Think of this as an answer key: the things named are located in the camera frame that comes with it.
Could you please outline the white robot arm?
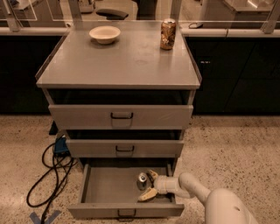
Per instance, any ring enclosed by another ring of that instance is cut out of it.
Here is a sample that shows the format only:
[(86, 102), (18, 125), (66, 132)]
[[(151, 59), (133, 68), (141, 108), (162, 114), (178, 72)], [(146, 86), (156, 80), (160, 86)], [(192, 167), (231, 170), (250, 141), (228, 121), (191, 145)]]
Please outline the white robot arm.
[(148, 170), (148, 174), (152, 187), (138, 197), (140, 201), (167, 193), (185, 199), (196, 197), (205, 208), (205, 224), (259, 224), (242, 200), (226, 188), (211, 191), (188, 172), (178, 177), (159, 175), (153, 170)]

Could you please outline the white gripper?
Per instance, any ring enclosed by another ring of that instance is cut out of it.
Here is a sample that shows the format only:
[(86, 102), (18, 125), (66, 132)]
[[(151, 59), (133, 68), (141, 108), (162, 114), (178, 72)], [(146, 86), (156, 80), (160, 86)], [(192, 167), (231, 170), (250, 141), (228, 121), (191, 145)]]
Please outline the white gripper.
[(151, 200), (157, 196), (157, 194), (178, 193), (181, 190), (179, 179), (176, 177), (167, 177), (159, 175), (153, 170), (148, 170), (148, 177), (151, 183), (154, 183), (154, 187), (147, 188), (139, 197), (140, 202)]

